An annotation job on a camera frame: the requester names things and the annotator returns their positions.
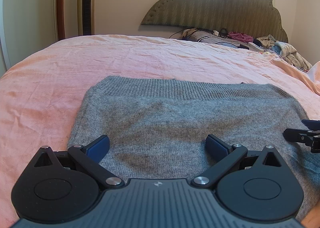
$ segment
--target orange fabric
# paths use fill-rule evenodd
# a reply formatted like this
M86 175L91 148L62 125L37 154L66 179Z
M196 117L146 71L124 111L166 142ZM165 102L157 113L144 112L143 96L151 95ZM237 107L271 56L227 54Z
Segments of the orange fabric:
M17 220L12 187L38 148L65 150L85 92L109 75L210 83L271 83L320 119L320 63L307 74L273 54L142 36L63 40L0 79L0 227Z

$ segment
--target metal screw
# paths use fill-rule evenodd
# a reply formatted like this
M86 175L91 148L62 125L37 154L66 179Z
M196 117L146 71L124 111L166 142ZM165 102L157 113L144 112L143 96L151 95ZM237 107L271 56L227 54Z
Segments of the metal screw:
M109 177L106 179L106 183L108 185L119 185L121 184L122 180L119 177Z
M210 180L207 177L198 176L193 181L198 185L206 185L207 183L209 183Z

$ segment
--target knit sweater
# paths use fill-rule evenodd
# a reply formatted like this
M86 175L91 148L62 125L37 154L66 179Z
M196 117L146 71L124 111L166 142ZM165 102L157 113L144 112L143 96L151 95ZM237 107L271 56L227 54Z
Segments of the knit sweater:
M269 84L109 76L85 94L68 146L108 135L110 151L100 165L127 181L191 180L214 164L204 149L208 134L249 150L273 145L303 188L301 220L320 196L319 155L287 143L282 133L306 129L307 118L296 99Z

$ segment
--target headboard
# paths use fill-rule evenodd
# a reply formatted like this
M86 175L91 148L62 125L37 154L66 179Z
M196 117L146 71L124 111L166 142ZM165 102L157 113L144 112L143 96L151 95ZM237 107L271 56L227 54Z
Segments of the headboard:
M272 0L159 0L142 25L166 25L209 30L228 29L254 38L271 34L288 42Z

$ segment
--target pink cloth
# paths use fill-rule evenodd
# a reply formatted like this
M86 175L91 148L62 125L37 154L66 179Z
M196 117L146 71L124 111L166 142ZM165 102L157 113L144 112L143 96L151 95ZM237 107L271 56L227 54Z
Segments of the pink cloth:
M320 63L307 74L277 55L142 36L63 40L0 79L0 227L18 217L11 189L38 148L65 150L85 92L109 75L210 83L274 84L320 119Z
M244 43L253 43L253 37L244 33L230 32L228 37Z

